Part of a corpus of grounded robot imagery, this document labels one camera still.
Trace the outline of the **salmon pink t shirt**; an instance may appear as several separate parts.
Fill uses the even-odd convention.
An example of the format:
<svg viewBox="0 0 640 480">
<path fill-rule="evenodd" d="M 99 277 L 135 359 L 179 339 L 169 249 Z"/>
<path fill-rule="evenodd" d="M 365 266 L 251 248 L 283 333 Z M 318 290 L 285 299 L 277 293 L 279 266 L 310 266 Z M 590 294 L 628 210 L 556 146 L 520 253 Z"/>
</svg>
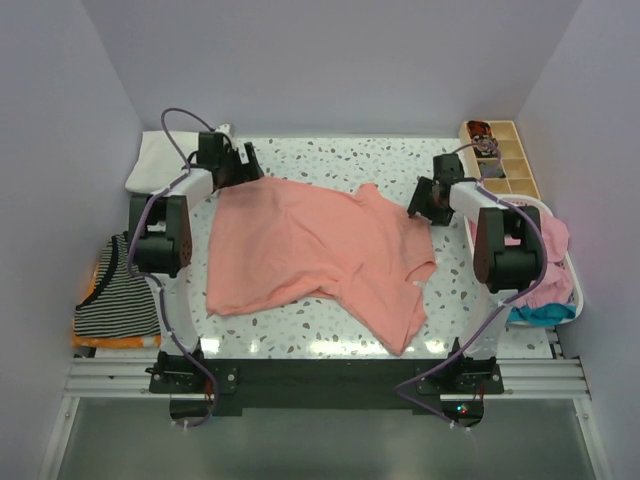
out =
<svg viewBox="0 0 640 480">
<path fill-rule="evenodd" d="M 208 243 L 206 310 L 229 316 L 335 300 L 392 354 L 427 319 L 429 223 L 373 183 L 345 193 L 264 177 L 223 189 Z"/>
</svg>

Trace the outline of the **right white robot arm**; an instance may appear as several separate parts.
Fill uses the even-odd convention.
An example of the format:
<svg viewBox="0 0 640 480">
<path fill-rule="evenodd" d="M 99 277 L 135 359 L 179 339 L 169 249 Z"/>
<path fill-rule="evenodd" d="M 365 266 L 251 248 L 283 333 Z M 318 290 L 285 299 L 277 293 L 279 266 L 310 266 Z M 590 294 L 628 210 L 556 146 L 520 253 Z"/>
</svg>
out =
<svg viewBox="0 0 640 480">
<path fill-rule="evenodd" d="M 546 274 L 540 212 L 532 205 L 519 207 L 489 192 L 465 175 L 457 154 L 444 153 L 433 158 L 433 176 L 418 179 L 408 214 L 420 215 L 433 226 L 447 226 L 460 214 L 476 227 L 472 266 L 479 286 L 477 303 L 456 352 L 466 358 L 445 369 L 448 386 L 466 393 L 481 380 L 474 361 L 497 355 L 513 304 L 535 289 Z"/>
</svg>

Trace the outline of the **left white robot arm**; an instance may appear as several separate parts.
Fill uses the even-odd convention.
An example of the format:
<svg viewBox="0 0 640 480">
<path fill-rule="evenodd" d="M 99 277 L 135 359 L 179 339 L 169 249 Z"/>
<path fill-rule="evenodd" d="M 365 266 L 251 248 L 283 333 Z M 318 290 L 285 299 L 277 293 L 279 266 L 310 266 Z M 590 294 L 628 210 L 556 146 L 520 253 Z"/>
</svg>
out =
<svg viewBox="0 0 640 480">
<path fill-rule="evenodd" d="M 128 262 L 150 286 L 159 317 L 160 350 L 194 353 L 200 340 L 189 306 L 193 239 L 190 211 L 218 190 L 264 176 L 252 143 L 227 123 L 201 132 L 147 131 L 125 183 Z"/>
</svg>

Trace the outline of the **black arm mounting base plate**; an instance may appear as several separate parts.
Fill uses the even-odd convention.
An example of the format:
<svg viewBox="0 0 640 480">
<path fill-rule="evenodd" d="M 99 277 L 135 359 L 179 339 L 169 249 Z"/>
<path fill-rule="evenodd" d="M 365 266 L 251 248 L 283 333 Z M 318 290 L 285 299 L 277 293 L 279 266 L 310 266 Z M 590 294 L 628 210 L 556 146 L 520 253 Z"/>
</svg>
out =
<svg viewBox="0 0 640 480">
<path fill-rule="evenodd" d="M 159 354 L 147 368 L 149 390 L 168 395 L 174 419 L 240 416 L 247 409 L 437 409 L 455 420 L 479 420 L 481 399 L 504 392 L 494 359 L 250 360 L 187 359 Z"/>
</svg>

